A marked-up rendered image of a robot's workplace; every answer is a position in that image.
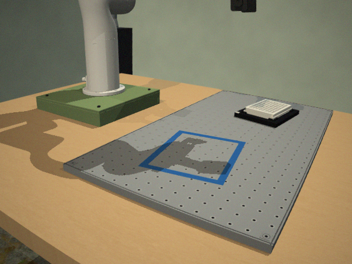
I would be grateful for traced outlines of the blue tape outline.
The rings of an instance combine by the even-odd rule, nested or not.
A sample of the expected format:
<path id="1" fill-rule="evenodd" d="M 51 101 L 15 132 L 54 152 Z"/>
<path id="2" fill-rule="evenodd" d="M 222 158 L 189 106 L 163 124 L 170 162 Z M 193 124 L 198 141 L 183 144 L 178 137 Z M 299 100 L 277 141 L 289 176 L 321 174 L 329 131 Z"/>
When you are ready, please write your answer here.
<path id="1" fill-rule="evenodd" d="M 161 168 L 161 167 L 156 167 L 156 166 L 149 165 L 149 163 L 154 158 L 156 158 L 164 149 L 166 149 L 182 133 L 190 134 L 190 135 L 196 135 L 196 136 L 202 136 L 202 137 L 212 138 L 212 139 L 217 139 L 217 140 L 223 140 L 223 141 L 239 143 L 238 146 L 236 147 L 235 151 L 233 152 L 230 160 L 228 161 L 227 165 L 225 166 L 223 172 L 219 176 L 218 180 L 205 178 L 205 177 L 201 177 L 201 176 L 198 176 L 198 175 L 183 173 L 183 172 L 179 172 L 179 171 L 175 171 L 175 170 L 171 170 L 171 169 L 166 169 L 166 168 Z M 145 159 L 138 166 L 144 167 L 144 168 L 153 169 L 153 170 L 157 170 L 157 171 L 161 171 L 161 172 L 166 172 L 166 173 L 170 173 L 170 174 L 175 174 L 175 175 L 179 175 L 179 176 L 182 176 L 182 177 L 187 177 L 187 178 L 202 180 L 202 181 L 209 182 L 209 183 L 223 185 L 225 180 L 227 179 L 230 171 L 232 170 L 232 168 L 233 168 L 238 156 L 240 155 L 245 143 L 246 142 L 236 141 L 236 140 L 231 140 L 231 139 L 225 139 L 225 138 L 215 137 L 215 136 L 209 136 L 209 135 L 203 135 L 203 134 L 197 134 L 197 133 L 191 133 L 191 132 L 181 131 L 180 130 L 176 134 L 174 134 L 168 141 L 166 141 L 160 148 L 158 148 L 153 154 L 151 154 L 147 159 Z"/>

